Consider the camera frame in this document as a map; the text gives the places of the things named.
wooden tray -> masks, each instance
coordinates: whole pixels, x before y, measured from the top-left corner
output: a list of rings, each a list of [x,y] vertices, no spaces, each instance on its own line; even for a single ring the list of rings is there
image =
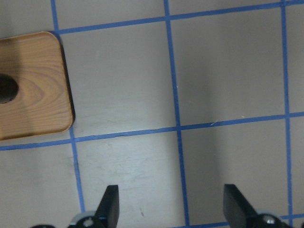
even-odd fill
[[[13,101],[0,104],[0,140],[58,133],[72,125],[65,63],[53,34],[0,39],[0,73],[19,86]]]

brown wooden tray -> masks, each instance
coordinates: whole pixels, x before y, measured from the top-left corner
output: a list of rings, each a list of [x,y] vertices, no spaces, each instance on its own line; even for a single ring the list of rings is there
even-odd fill
[[[58,39],[39,32],[0,39],[0,73],[19,86],[0,104],[0,140],[58,133],[74,121],[74,110]]]

